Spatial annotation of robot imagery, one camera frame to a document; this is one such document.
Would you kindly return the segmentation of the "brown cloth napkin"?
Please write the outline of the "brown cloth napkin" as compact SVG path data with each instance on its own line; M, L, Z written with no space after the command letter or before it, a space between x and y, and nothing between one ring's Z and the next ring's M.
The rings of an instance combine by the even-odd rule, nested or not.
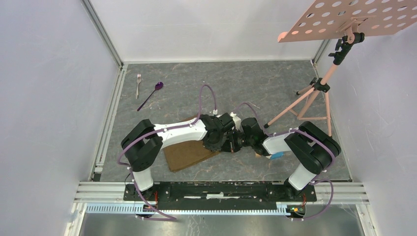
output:
M203 146L203 141L187 141L163 149L169 170L173 173L194 166L220 151L211 151Z

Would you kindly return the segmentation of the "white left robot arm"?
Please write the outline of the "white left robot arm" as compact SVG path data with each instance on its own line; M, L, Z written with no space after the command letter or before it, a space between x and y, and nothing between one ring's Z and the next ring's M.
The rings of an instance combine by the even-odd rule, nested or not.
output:
M136 186L135 193L142 200L154 196L154 181L150 168L159 152L172 145L200 142L204 149L220 151L228 143L227 136L241 127L241 118L234 113L217 116L199 115L194 119L173 123L153 124L140 121L122 140L120 157L126 157Z

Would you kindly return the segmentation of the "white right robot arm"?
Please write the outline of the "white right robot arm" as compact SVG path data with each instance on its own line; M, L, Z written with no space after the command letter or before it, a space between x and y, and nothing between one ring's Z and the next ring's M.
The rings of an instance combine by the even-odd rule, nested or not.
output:
M256 154L265 157L292 152L300 162L296 170L286 179L284 195L291 201L304 194L304 188L316 176L326 171L341 153L340 145L310 121L287 132L268 136L255 118L241 122L241 130L228 136L222 151L237 152L250 147Z

